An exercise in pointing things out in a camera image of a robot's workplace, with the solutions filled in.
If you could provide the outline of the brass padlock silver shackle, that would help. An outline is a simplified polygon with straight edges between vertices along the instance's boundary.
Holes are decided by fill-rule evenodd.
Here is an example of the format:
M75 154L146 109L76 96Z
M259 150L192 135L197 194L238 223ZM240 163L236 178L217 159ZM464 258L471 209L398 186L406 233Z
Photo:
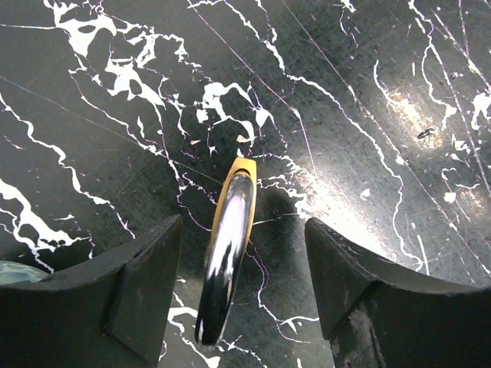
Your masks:
M222 338L255 215L257 166L237 157L222 185L213 217L195 340L214 346Z

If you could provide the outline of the green ceramic mug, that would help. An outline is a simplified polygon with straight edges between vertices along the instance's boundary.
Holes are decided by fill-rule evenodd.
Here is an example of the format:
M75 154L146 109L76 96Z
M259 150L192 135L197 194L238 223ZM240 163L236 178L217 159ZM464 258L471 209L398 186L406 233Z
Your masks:
M49 276L49 273L33 266L15 261L0 261L0 285L19 282L36 283Z

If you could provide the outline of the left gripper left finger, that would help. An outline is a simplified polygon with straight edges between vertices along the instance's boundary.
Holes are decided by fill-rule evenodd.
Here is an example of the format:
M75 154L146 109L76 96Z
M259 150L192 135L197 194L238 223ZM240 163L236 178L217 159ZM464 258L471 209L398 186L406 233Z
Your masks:
M1 288L3 367L155 367L176 281L183 220L35 283Z

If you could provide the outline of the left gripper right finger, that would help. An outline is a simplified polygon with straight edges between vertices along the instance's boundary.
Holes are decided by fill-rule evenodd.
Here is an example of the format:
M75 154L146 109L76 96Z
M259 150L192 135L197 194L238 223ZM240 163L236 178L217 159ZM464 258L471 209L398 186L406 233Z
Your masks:
M490 291L418 273L317 218L305 245L337 367L488 367Z

